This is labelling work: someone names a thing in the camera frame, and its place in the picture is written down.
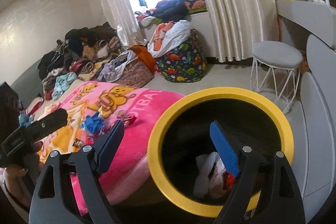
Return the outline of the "person's left hand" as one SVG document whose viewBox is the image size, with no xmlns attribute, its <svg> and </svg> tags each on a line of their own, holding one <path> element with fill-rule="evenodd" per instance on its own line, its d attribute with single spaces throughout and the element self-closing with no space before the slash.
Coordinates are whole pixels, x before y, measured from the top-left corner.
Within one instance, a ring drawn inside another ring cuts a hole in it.
<svg viewBox="0 0 336 224">
<path fill-rule="evenodd" d="M 27 173 L 27 168 L 17 164 L 9 165 L 4 171 L 6 190 L 10 197 L 23 209 L 29 209 L 31 204 L 31 201 L 24 193 L 23 188 L 19 183 L 19 179 L 26 176 Z"/>
</svg>

